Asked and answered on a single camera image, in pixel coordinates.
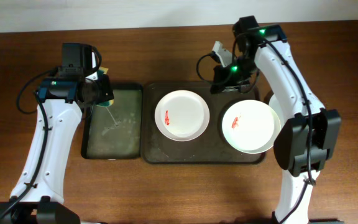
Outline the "green yellow sponge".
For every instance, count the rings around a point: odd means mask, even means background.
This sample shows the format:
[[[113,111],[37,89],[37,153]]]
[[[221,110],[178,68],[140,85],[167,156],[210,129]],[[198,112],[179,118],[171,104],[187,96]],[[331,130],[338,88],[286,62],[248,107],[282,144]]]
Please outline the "green yellow sponge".
[[[97,76],[98,76],[97,82],[99,84],[99,87],[101,88],[102,91],[101,99],[103,100],[98,103],[98,106],[102,106],[102,107],[109,107],[114,104],[114,93],[111,88],[111,82],[109,80],[107,71],[108,69],[103,67],[100,67],[99,70],[97,71]]]

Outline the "white pink plate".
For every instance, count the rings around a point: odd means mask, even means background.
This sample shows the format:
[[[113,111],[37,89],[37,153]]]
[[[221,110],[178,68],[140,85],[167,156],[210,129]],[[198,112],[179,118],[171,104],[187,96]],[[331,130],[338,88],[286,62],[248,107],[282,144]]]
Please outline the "white pink plate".
[[[184,142],[194,140],[206,131],[210,112],[199,94],[176,90],[167,93],[157,103],[154,120],[165,137]]]

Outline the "light blue plate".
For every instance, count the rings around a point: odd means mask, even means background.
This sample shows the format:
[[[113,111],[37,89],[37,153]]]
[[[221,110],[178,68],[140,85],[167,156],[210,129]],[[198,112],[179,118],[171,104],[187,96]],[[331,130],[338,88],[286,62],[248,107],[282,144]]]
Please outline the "light blue plate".
[[[271,98],[268,101],[268,105],[275,111],[275,113],[277,114],[279,120],[280,120],[280,125],[281,128],[285,125],[285,120],[284,120],[284,114],[283,114],[283,110],[282,107],[280,106],[280,103],[278,102],[277,97],[275,96],[275,94],[273,94],[271,96]]]

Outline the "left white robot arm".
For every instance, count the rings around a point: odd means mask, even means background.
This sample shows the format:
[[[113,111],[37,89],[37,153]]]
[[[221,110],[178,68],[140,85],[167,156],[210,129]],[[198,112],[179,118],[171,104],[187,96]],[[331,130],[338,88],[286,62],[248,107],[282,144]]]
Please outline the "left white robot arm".
[[[21,177],[0,202],[0,223],[81,223],[63,204],[65,170],[83,112],[114,98],[109,78],[46,78],[34,95],[35,133]]]

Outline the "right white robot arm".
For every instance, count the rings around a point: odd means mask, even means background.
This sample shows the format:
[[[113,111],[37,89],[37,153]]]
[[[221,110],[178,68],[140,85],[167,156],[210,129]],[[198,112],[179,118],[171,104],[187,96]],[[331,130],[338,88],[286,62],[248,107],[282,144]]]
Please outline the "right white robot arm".
[[[310,90],[279,25],[261,27],[241,19],[232,32],[232,50],[225,52],[216,45],[211,54],[224,67],[215,73],[211,91],[239,90],[252,73],[264,74],[273,92],[269,105],[283,125],[273,139],[282,186],[269,222],[309,223],[313,187],[333,156],[341,117],[337,110],[327,110]]]

